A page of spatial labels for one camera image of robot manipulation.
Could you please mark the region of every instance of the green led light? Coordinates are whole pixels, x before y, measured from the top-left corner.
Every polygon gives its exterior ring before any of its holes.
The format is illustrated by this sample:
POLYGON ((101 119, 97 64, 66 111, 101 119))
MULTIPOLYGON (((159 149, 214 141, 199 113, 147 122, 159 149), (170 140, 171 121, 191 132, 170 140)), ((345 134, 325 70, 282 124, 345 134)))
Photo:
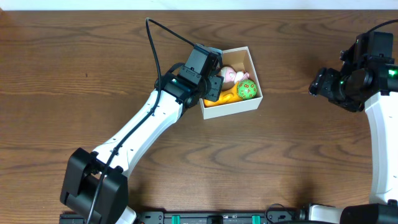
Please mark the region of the green led light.
POLYGON ((397 74, 397 71, 394 71, 394 70, 388 70, 388 74, 390 74, 390 75, 396 75, 396 74, 397 74))

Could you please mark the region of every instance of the toy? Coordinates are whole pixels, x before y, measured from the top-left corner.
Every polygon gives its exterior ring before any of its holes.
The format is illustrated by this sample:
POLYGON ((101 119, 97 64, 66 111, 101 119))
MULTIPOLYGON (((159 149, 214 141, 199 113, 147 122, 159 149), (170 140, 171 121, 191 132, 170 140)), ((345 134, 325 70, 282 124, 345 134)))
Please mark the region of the toy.
POLYGON ((229 90, 237 82, 249 79, 249 74, 247 72, 235 72, 231 67, 223 67, 220 71, 220 75, 224 77, 223 91, 229 90))
POLYGON ((227 103, 235 103, 248 100, 256 96, 257 85, 252 80, 237 82, 230 90, 222 91, 216 102, 203 100, 206 107, 219 106, 227 103))
POLYGON ((238 96, 243 100, 255 97, 257 94, 257 85, 252 80, 243 80, 238 85, 238 96))

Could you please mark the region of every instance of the white wall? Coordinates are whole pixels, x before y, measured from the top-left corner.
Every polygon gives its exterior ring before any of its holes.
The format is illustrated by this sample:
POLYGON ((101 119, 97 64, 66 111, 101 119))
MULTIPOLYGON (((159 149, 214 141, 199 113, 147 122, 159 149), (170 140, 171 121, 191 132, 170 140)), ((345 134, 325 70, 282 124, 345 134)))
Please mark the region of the white wall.
POLYGON ((398 9, 398 0, 0 0, 0 7, 3 10, 398 9))

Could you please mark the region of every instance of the yellow toy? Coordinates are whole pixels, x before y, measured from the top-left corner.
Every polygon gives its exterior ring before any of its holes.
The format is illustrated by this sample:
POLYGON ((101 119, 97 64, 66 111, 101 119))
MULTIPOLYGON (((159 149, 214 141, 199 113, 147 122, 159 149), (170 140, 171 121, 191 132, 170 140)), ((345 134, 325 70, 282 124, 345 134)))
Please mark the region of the yellow toy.
POLYGON ((210 100, 203 100, 205 103, 206 107, 211 107, 211 106, 218 106, 218 105, 224 105, 227 103, 234 103, 234 102, 239 102, 243 101, 241 97, 238 95, 238 84, 237 82, 232 89, 227 90, 227 91, 222 91, 220 93, 220 97, 216 102, 212 102, 210 100))

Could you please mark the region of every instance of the green clip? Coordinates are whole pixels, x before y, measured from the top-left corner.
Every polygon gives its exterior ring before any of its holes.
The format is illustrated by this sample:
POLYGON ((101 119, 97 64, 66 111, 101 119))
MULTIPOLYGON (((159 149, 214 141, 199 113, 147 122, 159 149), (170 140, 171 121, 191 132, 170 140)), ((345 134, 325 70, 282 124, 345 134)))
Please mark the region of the green clip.
POLYGON ((252 219, 252 221, 253 221, 253 224, 261 224, 261 219, 260 219, 260 216, 259 216, 259 215, 253 215, 253 216, 251 217, 251 219, 252 219))
POLYGON ((172 216, 172 224, 180 224, 180 216, 179 215, 172 216))

